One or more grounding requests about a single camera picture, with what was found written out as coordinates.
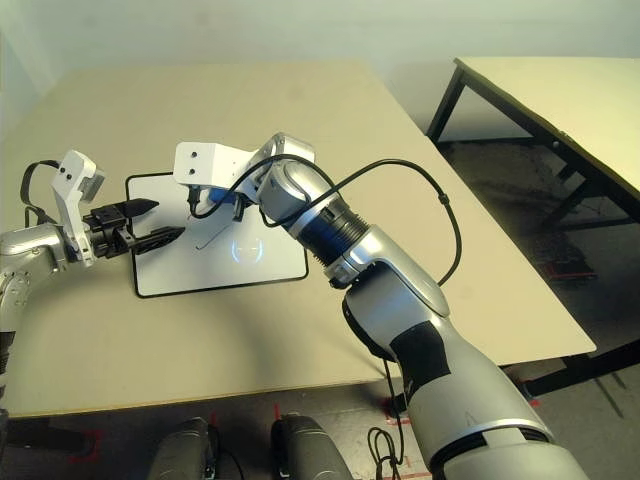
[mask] table frame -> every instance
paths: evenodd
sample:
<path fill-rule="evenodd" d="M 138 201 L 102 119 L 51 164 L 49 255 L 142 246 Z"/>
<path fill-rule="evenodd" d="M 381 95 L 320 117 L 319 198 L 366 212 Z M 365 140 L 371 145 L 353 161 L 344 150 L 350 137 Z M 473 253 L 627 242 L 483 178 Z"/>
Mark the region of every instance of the table frame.
<path fill-rule="evenodd" d="M 609 175 L 595 167 L 583 152 L 575 149 L 573 145 L 557 135 L 557 132 L 549 129 L 547 125 L 538 121 L 535 116 L 523 111 L 523 109 L 509 101 L 508 98 L 495 92 L 463 65 L 458 64 L 456 67 L 433 120 L 425 132 L 425 135 L 434 144 L 438 144 L 444 127 L 465 87 L 469 87 L 476 92 L 521 128 L 529 132 L 537 143 L 546 146 L 560 157 L 566 163 L 566 166 L 557 175 L 560 180 L 566 181 L 575 172 L 580 173 L 585 178 L 585 181 L 541 223 L 542 230 L 583 230 L 640 222 L 640 200 L 620 187 Z M 582 200 L 594 196 L 609 197 L 629 214 L 629 218 L 557 225 Z"/>
<path fill-rule="evenodd" d="M 536 143 L 546 146 L 560 157 L 566 163 L 566 166 L 560 170 L 557 178 L 561 181 L 566 181 L 575 172 L 579 172 L 585 178 L 582 184 L 543 220 L 540 225 L 541 230 L 583 230 L 640 222 L 640 200 L 620 187 L 606 173 L 595 167 L 582 152 L 565 142 L 547 125 L 542 124 L 535 116 L 529 115 L 523 109 L 518 108 L 508 98 L 495 92 L 476 75 L 470 73 L 469 69 L 463 65 L 458 64 L 456 67 L 433 120 L 425 132 L 425 135 L 434 144 L 438 145 L 444 127 L 465 87 L 469 87 L 529 132 Z M 603 195 L 609 197 L 627 212 L 629 218 L 556 225 L 585 198 Z M 622 368 L 640 363 L 640 349 L 638 347 L 640 347 L 640 339 L 595 357 L 589 357 L 587 354 L 563 357 L 566 368 L 523 382 L 519 387 L 526 396 L 537 396 L 613 373 Z"/>

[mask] beige table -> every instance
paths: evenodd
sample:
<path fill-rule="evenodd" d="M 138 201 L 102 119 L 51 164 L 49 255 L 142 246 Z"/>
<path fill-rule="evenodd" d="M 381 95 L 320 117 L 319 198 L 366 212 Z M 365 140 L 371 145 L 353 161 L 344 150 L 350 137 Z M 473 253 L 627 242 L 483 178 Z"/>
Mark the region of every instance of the beige table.
<path fill-rule="evenodd" d="M 567 162 L 559 177 L 585 177 L 543 223 L 550 227 L 582 199 L 606 195 L 629 220 L 588 222 L 563 230 L 640 221 L 640 59 L 464 57 L 427 130 L 437 142 L 469 87 Z"/>
<path fill-rule="evenodd" d="M 494 361 L 594 348 L 382 83 L 356 63 L 73 74 L 3 144 L 4 228 L 21 226 L 18 185 L 29 162 L 84 152 L 108 173 L 100 205 L 122 200 L 131 174 L 171 170 L 180 141 L 250 149 L 277 131 L 312 143 L 335 179 L 386 156 L 418 162 L 437 178 L 464 239 L 460 268 L 444 288 L 452 318 Z M 33 197 L 53 212 L 49 177 L 38 173 Z M 435 277 L 449 267 L 449 221 L 417 175 L 380 169 L 344 196 Z M 311 259 L 304 281 L 146 300 L 133 292 L 128 257 L 75 268 L 32 296 L 10 360 L 7 407 L 29 416 L 380 379 L 379 360 L 342 318 L 342 295 Z"/>

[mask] white wall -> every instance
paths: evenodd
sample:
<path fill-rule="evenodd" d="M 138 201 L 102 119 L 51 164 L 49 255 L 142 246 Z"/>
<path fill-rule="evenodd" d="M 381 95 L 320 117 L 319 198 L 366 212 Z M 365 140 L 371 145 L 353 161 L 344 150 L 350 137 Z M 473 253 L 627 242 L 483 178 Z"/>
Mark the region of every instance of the white wall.
<path fill-rule="evenodd" d="M 637 0 L 2 1 L 0 28 L 38 91 L 92 66 L 356 57 L 421 127 L 455 56 L 640 56 Z M 473 97 L 446 136 L 517 132 Z"/>
<path fill-rule="evenodd" d="M 25 71 L 8 42 L 0 44 L 0 85 L 2 85 L 2 116 L 0 140 L 40 100 L 31 77 Z"/>

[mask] black cable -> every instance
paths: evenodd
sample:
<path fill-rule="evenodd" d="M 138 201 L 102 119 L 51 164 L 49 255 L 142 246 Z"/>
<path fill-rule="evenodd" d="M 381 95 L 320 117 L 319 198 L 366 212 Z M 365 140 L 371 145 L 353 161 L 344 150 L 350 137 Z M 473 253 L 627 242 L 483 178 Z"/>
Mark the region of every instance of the black cable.
<path fill-rule="evenodd" d="M 233 192 L 242 184 L 242 182 L 244 182 L 249 177 L 249 175 L 251 175 L 256 170 L 266 165 L 271 165 L 273 162 L 277 162 L 279 160 L 295 160 L 296 162 L 300 162 L 308 166 L 309 168 L 315 170 L 318 173 L 318 175 L 320 175 L 324 179 L 324 181 L 329 184 L 330 187 L 332 188 L 334 187 L 334 183 L 331 180 L 331 177 L 329 177 L 329 175 L 327 175 L 324 172 L 324 170 L 318 167 L 315 163 L 310 162 L 306 158 L 303 158 L 299 155 L 293 155 L 290 153 L 278 153 L 269 158 L 265 158 L 264 160 L 260 160 L 258 163 L 256 163 L 255 165 L 247 169 L 247 171 L 245 171 L 242 175 L 240 175 L 238 179 L 233 183 L 233 185 L 229 187 L 229 190 L 227 190 L 227 192 L 224 194 L 222 199 L 220 199 L 219 202 L 217 202 L 213 207 L 211 207 L 209 210 L 207 210 L 204 213 L 196 213 L 196 205 L 200 201 L 200 198 L 199 198 L 200 188 L 190 187 L 189 197 L 187 199 L 187 202 L 189 202 L 189 212 L 191 213 L 191 216 L 194 218 L 207 218 L 208 216 L 212 215 L 213 213 L 216 212 L 216 210 L 218 210 L 218 208 L 220 208 L 220 206 L 225 202 L 225 200 L 231 197 Z"/>
<path fill-rule="evenodd" d="M 356 178 L 360 177 L 361 175 L 364 175 L 365 173 L 373 170 L 374 168 L 378 168 L 378 167 L 381 167 L 383 165 L 400 165 L 402 167 L 407 167 L 407 168 L 410 168 L 411 170 L 414 170 L 414 171 L 418 172 L 425 180 L 427 180 L 427 182 L 429 182 L 429 184 L 436 191 L 436 193 L 438 194 L 438 200 L 440 200 L 440 203 L 444 206 L 444 208 L 445 208 L 445 210 L 447 212 L 447 215 L 449 217 L 449 221 L 451 222 L 451 227 L 453 228 L 453 234 L 455 236 L 455 242 L 456 242 L 456 247 L 455 248 L 456 248 L 456 251 L 455 251 L 455 256 L 454 256 L 453 262 L 451 263 L 451 267 L 449 267 L 449 270 L 443 275 L 443 277 L 438 282 L 438 285 L 442 286 L 442 285 L 444 285 L 444 283 L 447 280 L 449 280 L 449 278 L 451 278 L 451 275 L 453 275 L 453 273 L 458 268 L 458 265 L 460 264 L 460 258 L 462 257 L 462 235 L 460 234 L 460 226 L 458 225 L 458 221 L 456 219 L 456 216 L 454 215 L 453 209 L 451 208 L 451 205 L 449 203 L 449 197 L 444 192 L 442 187 L 438 184 L 438 182 L 424 168 L 422 168 L 419 165 L 416 165 L 413 162 L 409 162 L 407 160 L 396 159 L 396 158 L 385 158 L 383 160 L 378 160 L 377 162 L 370 163 L 369 165 L 366 165 L 365 167 L 362 167 L 361 169 L 355 171 L 354 173 L 352 173 L 351 175 L 346 177 L 344 180 L 338 182 L 336 185 L 331 187 L 329 190 L 324 192 L 322 195 L 320 195 L 318 198 L 316 198 L 312 202 L 310 202 L 307 205 L 305 205 L 304 207 L 302 207 L 297 212 L 295 212 L 295 213 L 293 213 L 291 215 L 288 215 L 287 217 L 285 217 L 285 218 L 283 218 L 281 220 L 278 220 L 277 222 L 268 223 L 264 213 L 261 211 L 260 213 L 262 215 L 262 221 L 264 222 L 264 224 L 267 227 L 275 228 L 275 227 L 279 227 L 279 226 L 281 226 L 281 225 L 283 225 L 283 224 L 285 224 L 287 222 L 295 220 L 296 218 L 298 218 L 300 215 L 302 215 L 307 210 L 315 207 L 316 205 L 318 205 L 319 203 L 323 202 L 325 199 L 327 199 L 328 197 L 330 197 L 334 193 L 337 193 L 344 186 L 346 186 L 349 183 L 353 182 Z"/>
<path fill-rule="evenodd" d="M 24 171 L 22 175 L 22 183 L 20 184 L 20 200 L 22 203 L 26 205 L 24 209 L 24 226 L 27 228 L 29 226 L 29 212 L 33 212 L 36 216 L 37 224 L 40 225 L 42 223 L 56 223 L 56 221 L 51 218 L 44 211 L 44 208 L 38 207 L 31 202 L 29 198 L 29 187 L 31 185 L 31 177 L 33 176 L 33 172 L 40 165 L 46 165 L 48 167 L 53 167 L 58 169 L 60 167 L 60 163 L 55 160 L 42 160 L 40 162 L 35 162 L 30 164 Z"/>
<path fill-rule="evenodd" d="M 244 471 L 242 470 L 242 466 L 240 465 L 238 458 L 230 450 L 227 450 L 222 446 L 222 443 L 220 442 L 220 432 L 218 431 L 218 429 L 213 425 L 209 425 L 207 431 L 208 431 L 209 437 L 211 437 L 212 435 L 215 435 L 216 437 L 216 442 L 215 442 L 216 448 L 215 448 L 215 451 L 212 451 L 214 459 L 218 460 L 221 454 L 223 453 L 228 455 L 231 458 L 231 460 L 233 460 L 233 463 L 236 464 L 236 468 L 238 469 L 238 473 L 240 474 L 240 480 L 244 480 Z M 211 445 L 213 450 L 213 442 L 211 440 L 209 440 L 209 444 Z"/>
<path fill-rule="evenodd" d="M 238 461 L 236 456 L 223 447 L 220 447 L 220 453 L 226 453 L 229 457 L 231 457 L 231 460 L 233 460 L 233 463 L 236 464 L 236 468 L 238 469 L 238 473 L 240 474 L 240 480 L 244 480 L 244 472 L 242 471 L 242 467 L 240 466 L 240 462 Z"/>
<path fill-rule="evenodd" d="M 396 394 L 393 389 L 393 383 L 391 382 L 389 364 L 386 360 L 383 360 L 383 362 L 384 370 L 387 375 L 387 385 L 389 386 L 389 393 L 391 394 L 390 408 L 398 425 L 398 435 L 400 436 L 400 455 L 396 456 L 396 445 L 391 434 L 379 427 L 372 427 L 369 429 L 369 432 L 367 432 L 367 444 L 369 446 L 369 453 L 371 453 L 371 457 L 376 464 L 376 480 L 382 480 L 383 478 L 382 467 L 384 466 L 384 462 L 389 462 L 389 466 L 391 467 L 392 472 L 391 478 L 393 480 L 400 480 L 400 472 L 398 471 L 398 466 L 402 465 L 402 462 L 404 461 L 404 432 L 402 431 L 400 414 L 398 413 L 398 409 L 395 406 Z M 387 451 L 389 453 L 385 456 L 382 456 L 380 454 L 380 447 L 378 445 L 378 440 L 380 439 L 380 437 L 382 437 L 387 444 Z"/>

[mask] black border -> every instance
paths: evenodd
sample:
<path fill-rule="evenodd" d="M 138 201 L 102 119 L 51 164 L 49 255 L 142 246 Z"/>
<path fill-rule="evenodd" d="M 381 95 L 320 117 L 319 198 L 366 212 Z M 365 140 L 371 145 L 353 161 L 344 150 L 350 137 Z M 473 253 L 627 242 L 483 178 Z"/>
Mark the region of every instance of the black border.
<path fill-rule="evenodd" d="M 129 181 L 133 178 L 142 178 L 142 177 L 160 177 L 163 175 L 173 175 L 173 172 L 160 172 L 160 173 L 141 173 L 141 174 L 136 174 L 136 175 L 130 175 L 129 177 L 127 177 L 127 179 L 124 181 L 124 189 L 127 195 L 127 200 L 131 200 L 130 195 L 129 195 Z M 129 220 L 129 227 L 131 228 L 131 231 L 133 232 L 133 224 L 132 221 Z M 292 282 L 292 281 L 299 281 L 299 280 L 304 280 L 305 278 L 307 278 L 309 276 L 309 259 L 307 258 L 307 249 L 303 249 L 304 250 L 304 267 L 305 267 L 305 272 L 304 275 L 301 277 L 291 277 L 291 278 L 282 278 L 280 280 L 266 280 L 264 282 L 253 282 L 253 283 L 239 283 L 236 285 L 225 285 L 223 287 L 210 287 L 210 288 L 198 288 L 196 290 L 184 290 L 182 292 L 171 292 L 171 293 L 156 293 L 154 295 L 142 295 L 139 291 L 138 291 L 138 271 L 136 269 L 136 256 L 133 252 L 131 252 L 131 263 L 133 264 L 133 284 L 135 286 L 135 292 L 136 295 L 138 296 L 138 298 L 156 298 L 156 297 L 169 297 L 172 295 L 184 295 L 187 293 L 197 293 L 197 292 L 206 292 L 209 290 L 224 290 L 227 288 L 239 288 L 239 287 L 252 287 L 252 286 L 256 286 L 256 285 L 269 285 L 272 283 L 283 283 L 283 282 Z"/>

